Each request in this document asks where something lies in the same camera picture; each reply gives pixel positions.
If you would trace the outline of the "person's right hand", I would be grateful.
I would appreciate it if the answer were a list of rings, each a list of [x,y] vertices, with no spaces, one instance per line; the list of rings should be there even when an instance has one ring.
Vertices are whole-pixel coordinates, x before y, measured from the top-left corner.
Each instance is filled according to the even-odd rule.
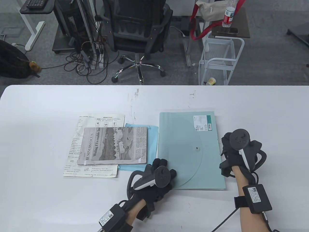
[[[244,175],[249,184],[256,184],[256,179],[251,174],[251,171],[246,168],[245,162],[242,156],[239,154],[239,151],[233,149],[230,145],[231,134],[231,132],[228,132],[221,138],[221,142],[223,144],[223,151],[221,156],[225,156],[225,161],[222,162],[219,166],[221,169],[221,175],[225,177],[236,178],[236,171],[233,171],[232,167],[239,167],[240,173]]]

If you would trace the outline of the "person's left hand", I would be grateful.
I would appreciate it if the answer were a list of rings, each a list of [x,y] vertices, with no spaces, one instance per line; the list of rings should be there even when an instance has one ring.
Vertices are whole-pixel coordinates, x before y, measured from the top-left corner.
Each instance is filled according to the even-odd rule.
[[[166,159],[156,158],[147,164],[144,171],[134,171],[127,184],[128,200],[145,200],[146,205],[140,210],[137,219],[149,218],[155,210],[154,203],[159,202],[173,188],[172,181],[177,176],[174,169],[168,169]]]

